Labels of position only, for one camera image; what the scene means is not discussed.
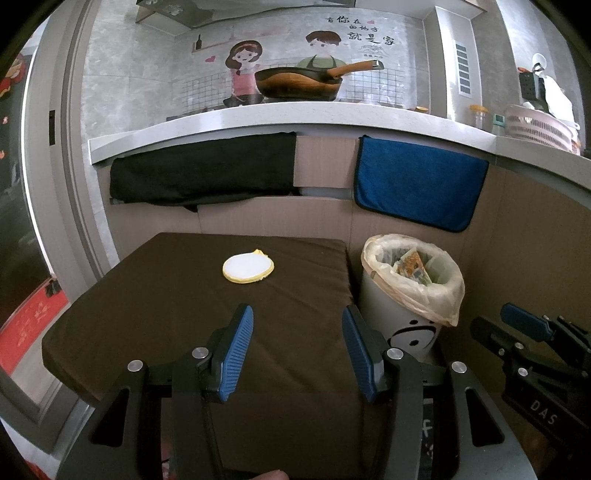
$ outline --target plastic bag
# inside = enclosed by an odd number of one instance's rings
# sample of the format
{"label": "plastic bag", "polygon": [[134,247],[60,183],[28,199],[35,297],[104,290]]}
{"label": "plastic bag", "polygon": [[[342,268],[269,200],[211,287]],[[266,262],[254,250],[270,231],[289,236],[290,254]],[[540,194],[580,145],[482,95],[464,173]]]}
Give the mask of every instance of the plastic bag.
{"label": "plastic bag", "polygon": [[[393,267],[416,247],[432,284],[422,285],[396,273]],[[460,268],[441,248],[406,235],[376,235],[361,253],[363,268],[390,298],[416,314],[446,326],[456,326],[465,286]]]}

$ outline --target white round pad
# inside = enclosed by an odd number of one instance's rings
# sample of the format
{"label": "white round pad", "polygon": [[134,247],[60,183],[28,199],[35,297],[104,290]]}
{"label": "white round pad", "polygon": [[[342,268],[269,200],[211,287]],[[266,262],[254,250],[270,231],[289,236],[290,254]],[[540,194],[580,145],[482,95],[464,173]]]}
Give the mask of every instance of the white round pad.
{"label": "white round pad", "polygon": [[260,250],[249,254],[234,255],[222,267],[223,276],[234,283],[251,283],[268,276],[275,265]]}

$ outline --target finger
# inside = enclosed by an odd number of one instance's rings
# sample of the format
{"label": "finger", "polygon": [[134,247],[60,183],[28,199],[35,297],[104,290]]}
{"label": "finger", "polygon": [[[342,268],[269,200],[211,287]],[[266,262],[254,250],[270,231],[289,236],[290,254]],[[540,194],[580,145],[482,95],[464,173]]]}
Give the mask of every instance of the finger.
{"label": "finger", "polygon": [[273,472],[263,473],[262,475],[256,476],[252,480],[290,480],[287,473],[281,470],[275,470]]}

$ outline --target white countertop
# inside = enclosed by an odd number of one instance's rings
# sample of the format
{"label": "white countertop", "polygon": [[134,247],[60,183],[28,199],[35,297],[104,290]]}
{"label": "white countertop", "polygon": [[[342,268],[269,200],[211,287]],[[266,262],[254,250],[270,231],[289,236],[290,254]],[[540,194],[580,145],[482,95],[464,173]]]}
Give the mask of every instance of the white countertop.
{"label": "white countertop", "polygon": [[377,105],[344,102],[285,102],[215,110],[152,127],[89,140],[91,163],[138,148],[236,128],[269,125],[347,125],[425,135],[538,167],[591,191],[591,161],[556,148],[515,138],[497,137],[445,118]]}

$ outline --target red mat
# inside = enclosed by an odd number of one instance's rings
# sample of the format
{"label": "red mat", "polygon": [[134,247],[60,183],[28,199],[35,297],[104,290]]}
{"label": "red mat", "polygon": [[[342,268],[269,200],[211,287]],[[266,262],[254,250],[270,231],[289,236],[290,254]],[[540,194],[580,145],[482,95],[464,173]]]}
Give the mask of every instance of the red mat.
{"label": "red mat", "polygon": [[0,367],[11,375],[41,332],[67,305],[63,291],[47,298],[47,280],[8,319],[0,331]]}

